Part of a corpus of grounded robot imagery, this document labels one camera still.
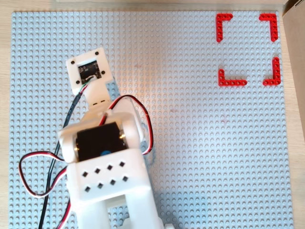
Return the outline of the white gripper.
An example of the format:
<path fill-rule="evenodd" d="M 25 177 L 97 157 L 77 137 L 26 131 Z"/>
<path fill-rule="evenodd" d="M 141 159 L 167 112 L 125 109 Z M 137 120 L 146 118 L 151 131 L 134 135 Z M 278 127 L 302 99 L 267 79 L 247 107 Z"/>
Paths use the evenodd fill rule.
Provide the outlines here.
<path fill-rule="evenodd" d="M 114 114 L 121 115 L 126 143 L 140 144 L 144 140 L 144 131 L 133 99 L 128 96 L 120 96 L 112 102 L 111 109 Z"/>

